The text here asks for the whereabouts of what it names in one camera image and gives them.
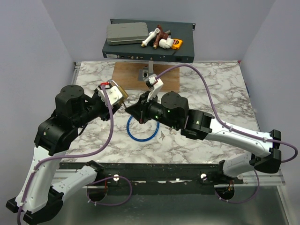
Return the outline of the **grey plastic case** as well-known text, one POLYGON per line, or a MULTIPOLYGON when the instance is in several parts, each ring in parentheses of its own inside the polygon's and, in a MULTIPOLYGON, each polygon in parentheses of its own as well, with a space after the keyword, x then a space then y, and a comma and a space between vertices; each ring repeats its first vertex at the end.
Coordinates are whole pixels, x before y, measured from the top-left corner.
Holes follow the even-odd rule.
POLYGON ((116 23, 106 28, 106 40, 109 45, 141 43, 149 35, 144 22, 116 23))

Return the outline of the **brass padlock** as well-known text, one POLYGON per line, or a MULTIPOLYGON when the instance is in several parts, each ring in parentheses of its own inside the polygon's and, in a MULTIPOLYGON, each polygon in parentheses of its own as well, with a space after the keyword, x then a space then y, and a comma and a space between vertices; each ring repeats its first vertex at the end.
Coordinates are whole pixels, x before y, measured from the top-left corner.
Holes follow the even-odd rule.
POLYGON ((123 104, 124 101, 128 98, 128 94, 126 91, 118 85, 114 80, 108 80, 111 85, 109 97, 113 98, 113 101, 110 101, 112 105, 123 104))

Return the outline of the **brown pipe fitting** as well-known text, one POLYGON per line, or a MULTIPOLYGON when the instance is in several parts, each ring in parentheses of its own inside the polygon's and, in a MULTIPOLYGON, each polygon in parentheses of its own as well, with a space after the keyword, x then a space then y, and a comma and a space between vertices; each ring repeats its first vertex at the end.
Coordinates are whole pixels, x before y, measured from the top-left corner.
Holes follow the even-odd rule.
POLYGON ((161 39, 167 40, 168 38, 168 34, 166 32, 163 31, 161 25, 158 25, 157 28, 159 29, 158 34, 156 35, 155 41, 153 42, 153 48, 157 49, 159 46, 159 41, 161 39))

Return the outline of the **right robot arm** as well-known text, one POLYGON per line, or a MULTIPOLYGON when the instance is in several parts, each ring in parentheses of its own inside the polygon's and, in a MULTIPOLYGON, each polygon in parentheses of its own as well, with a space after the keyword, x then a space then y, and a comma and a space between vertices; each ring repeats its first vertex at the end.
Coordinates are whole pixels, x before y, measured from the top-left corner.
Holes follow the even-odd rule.
POLYGON ((176 92, 168 92, 161 98, 148 99, 149 91, 143 93, 139 100, 127 107, 125 111, 140 124, 153 119, 192 140, 209 140, 225 143, 246 151, 233 159, 219 162, 216 171, 218 182, 225 184, 242 173, 257 170, 274 174, 281 166, 279 145, 268 142, 273 137, 279 140, 281 133, 273 130, 270 133, 242 129, 241 133, 233 128, 221 125, 210 113, 189 108, 188 99, 176 92))

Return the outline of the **silver key bunch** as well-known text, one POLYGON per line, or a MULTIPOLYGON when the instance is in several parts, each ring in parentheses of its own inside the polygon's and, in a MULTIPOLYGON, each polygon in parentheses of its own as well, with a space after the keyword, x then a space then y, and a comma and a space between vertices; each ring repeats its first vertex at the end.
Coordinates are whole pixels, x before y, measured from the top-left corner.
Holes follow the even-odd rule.
POLYGON ((172 134, 172 135, 176 135, 177 131, 172 129, 172 128, 169 128, 169 133, 172 134))

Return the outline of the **wooden board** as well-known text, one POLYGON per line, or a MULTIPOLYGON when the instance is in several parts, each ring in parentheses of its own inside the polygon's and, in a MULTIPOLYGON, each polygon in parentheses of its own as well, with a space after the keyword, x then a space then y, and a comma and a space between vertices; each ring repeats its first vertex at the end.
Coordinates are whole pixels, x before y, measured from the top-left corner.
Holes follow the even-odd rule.
MULTIPOLYGON (((148 65, 145 63, 116 62, 112 74, 112 79, 125 90, 147 91, 143 74, 148 65)), ((162 92, 180 91, 180 69, 175 68, 161 77, 164 83, 162 92)))

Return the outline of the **black mounting rail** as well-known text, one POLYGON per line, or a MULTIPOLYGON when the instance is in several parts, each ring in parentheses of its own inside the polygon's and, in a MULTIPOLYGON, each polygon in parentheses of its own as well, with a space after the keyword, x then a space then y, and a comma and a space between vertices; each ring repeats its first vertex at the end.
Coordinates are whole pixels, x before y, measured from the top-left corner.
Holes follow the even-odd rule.
POLYGON ((238 178, 229 178, 218 164, 135 164, 101 163, 97 180, 114 175, 119 181, 109 180, 88 188, 92 195, 212 195, 215 185, 227 187, 242 184, 238 178))

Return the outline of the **white straight pipe fitting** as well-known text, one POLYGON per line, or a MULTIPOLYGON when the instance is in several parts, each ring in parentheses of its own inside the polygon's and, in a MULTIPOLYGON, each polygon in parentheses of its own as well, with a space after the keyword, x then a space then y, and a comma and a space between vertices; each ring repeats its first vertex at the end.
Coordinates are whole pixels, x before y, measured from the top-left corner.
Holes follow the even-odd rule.
POLYGON ((160 29, 159 29, 159 28, 156 28, 154 31, 151 31, 151 32, 149 33, 148 37, 147 37, 145 40, 142 41, 141 46, 142 46, 142 47, 146 47, 146 46, 148 45, 148 43, 149 43, 152 39, 154 39, 154 38, 157 36, 157 34, 158 34, 159 32, 160 32, 160 29))

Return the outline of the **blue cable lock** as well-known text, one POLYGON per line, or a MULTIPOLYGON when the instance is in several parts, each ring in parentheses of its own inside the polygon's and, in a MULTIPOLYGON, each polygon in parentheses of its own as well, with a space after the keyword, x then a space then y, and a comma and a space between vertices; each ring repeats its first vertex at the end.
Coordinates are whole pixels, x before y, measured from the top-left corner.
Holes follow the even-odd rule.
POLYGON ((147 142, 153 139, 157 136, 159 128, 159 122, 151 120, 149 123, 139 124, 133 116, 129 117, 126 125, 129 137, 138 142, 147 142))

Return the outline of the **dark teal rack device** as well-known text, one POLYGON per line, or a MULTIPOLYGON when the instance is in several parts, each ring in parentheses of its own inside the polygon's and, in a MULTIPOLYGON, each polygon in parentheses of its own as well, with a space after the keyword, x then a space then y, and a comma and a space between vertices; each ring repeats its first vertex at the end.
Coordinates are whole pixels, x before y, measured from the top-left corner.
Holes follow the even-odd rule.
POLYGON ((164 31, 169 30, 171 32, 172 39, 181 40, 183 43, 179 49, 163 49, 161 47, 155 49, 152 43, 149 43, 146 47, 141 47, 140 43, 109 45, 105 42, 102 48, 103 57, 119 60, 151 60, 179 63, 194 62, 194 23, 150 20, 143 20, 143 22, 147 24, 148 31, 153 31, 158 25, 161 25, 164 31))

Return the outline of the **yellow tape measure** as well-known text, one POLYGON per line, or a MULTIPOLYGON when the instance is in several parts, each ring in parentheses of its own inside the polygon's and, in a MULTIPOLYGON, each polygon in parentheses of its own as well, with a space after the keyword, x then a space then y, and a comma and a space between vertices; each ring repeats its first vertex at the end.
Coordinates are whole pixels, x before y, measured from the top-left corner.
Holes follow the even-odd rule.
POLYGON ((182 40, 174 38, 171 48, 174 49, 174 50, 178 50, 178 49, 180 49, 182 44, 183 44, 182 40))

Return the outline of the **metal stand post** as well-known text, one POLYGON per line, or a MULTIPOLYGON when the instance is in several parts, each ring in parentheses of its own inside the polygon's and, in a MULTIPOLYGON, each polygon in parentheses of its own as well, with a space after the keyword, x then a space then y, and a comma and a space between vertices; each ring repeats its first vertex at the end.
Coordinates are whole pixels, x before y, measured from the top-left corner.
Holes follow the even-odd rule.
POLYGON ((149 61, 138 71, 138 81, 146 81, 154 73, 154 62, 149 61))

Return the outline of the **white elbow pipe fitting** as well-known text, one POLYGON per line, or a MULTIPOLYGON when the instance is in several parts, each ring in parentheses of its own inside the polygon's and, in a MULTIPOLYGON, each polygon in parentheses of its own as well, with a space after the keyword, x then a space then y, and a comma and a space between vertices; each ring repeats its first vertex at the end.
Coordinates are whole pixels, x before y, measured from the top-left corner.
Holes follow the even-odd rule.
POLYGON ((162 38, 159 41, 159 46, 163 49, 170 49, 172 47, 173 43, 174 43, 174 40, 171 38, 167 38, 167 39, 162 38))

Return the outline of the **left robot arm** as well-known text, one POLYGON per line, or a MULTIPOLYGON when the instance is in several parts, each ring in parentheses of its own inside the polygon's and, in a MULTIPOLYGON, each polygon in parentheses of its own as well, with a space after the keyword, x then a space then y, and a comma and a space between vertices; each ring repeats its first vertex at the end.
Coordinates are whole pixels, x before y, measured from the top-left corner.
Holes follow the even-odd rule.
POLYGON ((53 183, 60 161, 74 141, 96 118, 113 122, 113 114, 121 107, 127 93, 113 81, 100 84, 92 97, 79 85, 68 85, 55 97, 56 108, 41 123, 34 140, 34 155, 25 183, 6 207, 17 214, 17 223, 36 225, 54 218, 63 203, 79 189, 103 182, 102 167, 88 162, 78 172, 53 183))

